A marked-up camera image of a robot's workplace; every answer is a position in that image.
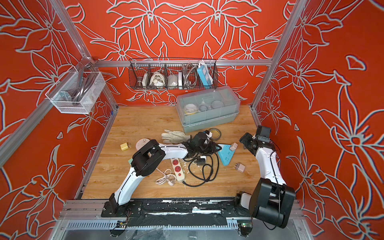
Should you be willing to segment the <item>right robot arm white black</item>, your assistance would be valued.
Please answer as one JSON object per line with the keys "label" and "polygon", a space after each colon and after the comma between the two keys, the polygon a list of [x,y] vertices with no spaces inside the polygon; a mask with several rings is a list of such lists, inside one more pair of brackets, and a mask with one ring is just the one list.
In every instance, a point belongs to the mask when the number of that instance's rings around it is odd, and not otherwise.
{"label": "right robot arm white black", "polygon": [[253,218],[283,229],[289,221],[296,193],[283,179],[270,134],[270,128],[258,126],[254,136],[245,133],[240,139],[240,143],[255,156],[261,178],[252,194],[239,194],[238,206],[249,210]]}

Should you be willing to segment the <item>white power strip red sockets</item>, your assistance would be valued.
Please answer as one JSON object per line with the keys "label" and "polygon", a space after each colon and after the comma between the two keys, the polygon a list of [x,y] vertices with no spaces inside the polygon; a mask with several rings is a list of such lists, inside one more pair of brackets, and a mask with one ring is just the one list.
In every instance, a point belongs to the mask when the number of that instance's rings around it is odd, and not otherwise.
{"label": "white power strip red sockets", "polygon": [[172,158],[171,163],[172,163],[172,167],[174,169],[177,181],[183,182],[185,180],[185,174],[184,174],[183,168],[180,164],[180,160],[177,158]]}

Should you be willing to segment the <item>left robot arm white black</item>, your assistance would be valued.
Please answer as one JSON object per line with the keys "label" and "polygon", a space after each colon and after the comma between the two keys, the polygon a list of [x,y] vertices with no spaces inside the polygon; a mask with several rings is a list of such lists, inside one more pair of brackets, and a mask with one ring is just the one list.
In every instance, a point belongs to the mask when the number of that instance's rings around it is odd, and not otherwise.
{"label": "left robot arm white black", "polygon": [[109,198],[113,212],[131,200],[142,179],[151,175],[162,160],[189,158],[197,154],[200,147],[209,143],[211,136],[209,131],[204,131],[179,144],[160,144],[156,140],[146,143],[133,155],[128,175]]}

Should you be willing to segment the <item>round pink socket hub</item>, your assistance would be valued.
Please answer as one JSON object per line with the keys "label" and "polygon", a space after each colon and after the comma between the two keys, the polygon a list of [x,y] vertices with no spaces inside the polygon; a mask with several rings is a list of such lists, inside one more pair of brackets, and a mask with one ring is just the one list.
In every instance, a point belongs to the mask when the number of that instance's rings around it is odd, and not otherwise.
{"label": "round pink socket hub", "polygon": [[137,141],[136,143],[136,150],[140,150],[143,146],[145,146],[148,142],[150,141],[150,139],[147,139],[147,138],[143,138],[143,139],[140,139]]}

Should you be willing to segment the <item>black charger plug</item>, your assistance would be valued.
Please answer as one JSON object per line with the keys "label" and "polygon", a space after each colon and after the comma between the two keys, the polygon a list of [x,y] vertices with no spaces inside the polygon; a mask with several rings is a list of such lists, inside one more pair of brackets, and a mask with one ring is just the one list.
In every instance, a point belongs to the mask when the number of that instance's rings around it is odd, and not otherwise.
{"label": "black charger plug", "polygon": [[195,160],[195,163],[197,166],[203,166],[206,164],[206,158],[199,157],[198,159]]}

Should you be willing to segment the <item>yellow plug adapter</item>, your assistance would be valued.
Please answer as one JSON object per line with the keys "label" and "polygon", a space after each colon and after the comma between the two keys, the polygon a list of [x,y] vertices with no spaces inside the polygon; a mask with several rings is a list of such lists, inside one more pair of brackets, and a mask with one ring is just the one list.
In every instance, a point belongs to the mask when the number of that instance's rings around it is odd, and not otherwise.
{"label": "yellow plug adapter", "polygon": [[123,143],[120,145],[120,148],[122,151],[126,151],[131,148],[131,145],[129,143]]}

